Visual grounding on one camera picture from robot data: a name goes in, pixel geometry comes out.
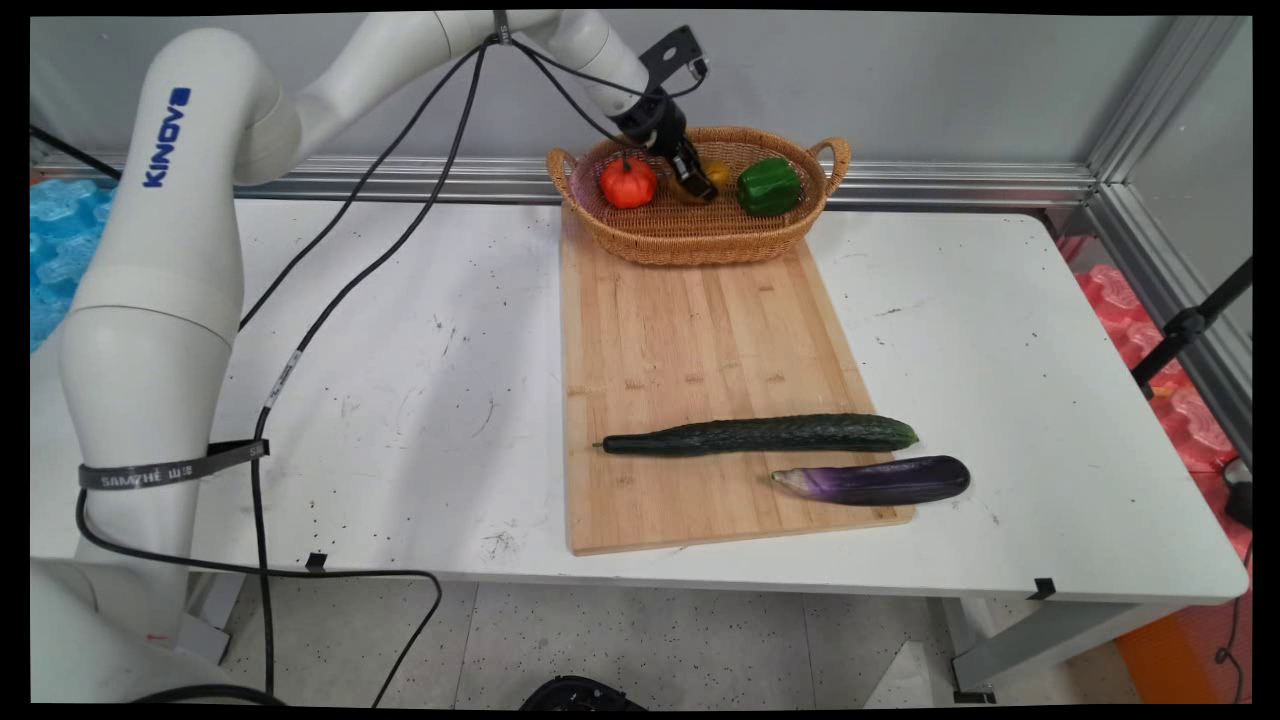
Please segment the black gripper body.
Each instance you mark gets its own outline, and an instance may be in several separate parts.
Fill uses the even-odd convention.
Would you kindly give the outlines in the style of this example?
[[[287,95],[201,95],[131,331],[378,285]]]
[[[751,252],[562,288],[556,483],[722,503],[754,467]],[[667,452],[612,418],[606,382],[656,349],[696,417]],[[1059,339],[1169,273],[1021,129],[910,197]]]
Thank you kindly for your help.
[[[652,156],[668,161],[690,158],[692,145],[687,137],[686,117],[664,88],[645,94],[611,120],[628,141],[643,146]]]

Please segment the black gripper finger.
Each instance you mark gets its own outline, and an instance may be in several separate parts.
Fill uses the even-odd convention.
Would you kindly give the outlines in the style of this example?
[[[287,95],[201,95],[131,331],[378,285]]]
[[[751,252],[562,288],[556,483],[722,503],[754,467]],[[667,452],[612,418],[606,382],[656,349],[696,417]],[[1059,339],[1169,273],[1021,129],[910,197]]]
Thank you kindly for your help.
[[[677,149],[671,158],[671,193],[690,204],[707,204],[714,199],[714,183],[703,169],[695,149]]]
[[[690,197],[717,197],[719,190],[708,174],[695,145],[684,141],[684,191]]]

